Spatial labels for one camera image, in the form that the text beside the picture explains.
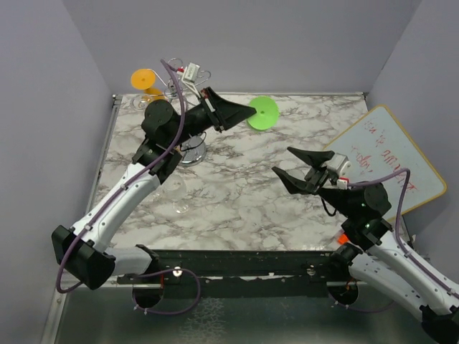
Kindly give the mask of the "green plastic wine glass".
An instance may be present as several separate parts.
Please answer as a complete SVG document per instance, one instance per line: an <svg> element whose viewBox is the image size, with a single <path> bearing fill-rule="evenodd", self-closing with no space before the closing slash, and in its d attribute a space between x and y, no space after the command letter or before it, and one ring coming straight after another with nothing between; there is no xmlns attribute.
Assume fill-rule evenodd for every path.
<svg viewBox="0 0 459 344"><path fill-rule="evenodd" d="M280 117L277 103L268 96L253 98L249 106L256 110L256 113L247 119L247 124L255 130L265 131L272 128Z"/></svg>

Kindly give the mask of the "clear wine glass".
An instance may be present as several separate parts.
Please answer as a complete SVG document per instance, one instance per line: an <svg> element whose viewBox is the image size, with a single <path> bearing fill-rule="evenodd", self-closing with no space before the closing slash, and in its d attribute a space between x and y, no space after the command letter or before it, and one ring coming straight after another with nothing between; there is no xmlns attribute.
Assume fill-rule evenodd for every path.
<svg viewBox="0 0 459 344"><path fill-rule="evenodd" d="M131 100L131 107L136 111L144 111L151 102L149 95L136 95Z"/></svg>
<svg viewBox="0 0 459 344"><path fill-rule="evenodd" d="M185 201L186 184L181 176L172 174L162 184L166 197L172 202L173 209L179 214L186 213L189 206Z"/></svg>

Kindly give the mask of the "orange plastic wine glass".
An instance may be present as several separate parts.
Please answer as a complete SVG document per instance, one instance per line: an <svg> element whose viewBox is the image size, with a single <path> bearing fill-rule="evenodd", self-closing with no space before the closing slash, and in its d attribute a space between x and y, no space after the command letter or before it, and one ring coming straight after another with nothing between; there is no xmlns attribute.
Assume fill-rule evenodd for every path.
<svg viewBox="0 0 459 344"><path fill-rule="evenodd" d="M134 89L141 92L140 95L149 95L151 102L154 100L165 100L164 93L154 87L156 73L151 69L139 69L131 75L131 85Z"/></svg>

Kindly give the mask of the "clear wine glass front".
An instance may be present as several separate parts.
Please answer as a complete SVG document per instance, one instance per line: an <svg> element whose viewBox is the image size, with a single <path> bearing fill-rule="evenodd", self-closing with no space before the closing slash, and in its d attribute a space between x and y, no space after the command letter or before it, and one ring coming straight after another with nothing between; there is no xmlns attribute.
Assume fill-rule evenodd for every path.
<svg viewBox="0 0 459 344"><path fill-rule="evenodd" d="M172 174L162 184L166 197L172 202L173 209L179 214L186 213L189 206L185 201L186 184L181 176Z"/></svg>

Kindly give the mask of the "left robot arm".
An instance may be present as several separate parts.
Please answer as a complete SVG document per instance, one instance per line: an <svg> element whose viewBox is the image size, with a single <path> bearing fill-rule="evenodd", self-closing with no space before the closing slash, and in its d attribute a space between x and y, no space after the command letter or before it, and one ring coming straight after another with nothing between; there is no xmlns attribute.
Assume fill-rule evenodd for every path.
<svg viewBox="0 0 459 344"><path fill-rule="evenodd" d="M151 102L141 123L145 138L117 184L70 228L58 226L52 232L58 272L69 272L91 290L124 274L134 274L145 283L154 281L158 265L153 252L140 245L109 250L114 234L179 165L176 147L209 128L229 130L255 113L253 107L226 100L210 87L200 92L198 105L182 114L166 100Z"/></svg>

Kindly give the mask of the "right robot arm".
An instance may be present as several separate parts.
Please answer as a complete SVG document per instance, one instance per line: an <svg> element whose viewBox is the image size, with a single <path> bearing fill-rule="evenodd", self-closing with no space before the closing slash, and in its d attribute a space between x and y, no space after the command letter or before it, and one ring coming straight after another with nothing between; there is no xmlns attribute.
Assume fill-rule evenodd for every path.
<svg viewBox="0 0 459 344"><path fill-rule="evenodd" d="M304 179L274 167L290 194L317 195L346 217L341 225L348 242L342 244L329 263L337 280L352 276L392 298L421 323L436 343L458 342L458 284L430 265L401 237L401 213L395 224L384 220L391 209L383 183L402 168L373 181L352 183L347 178L347 156L329 151L289 147L294 156L309 165Z"/></svg>

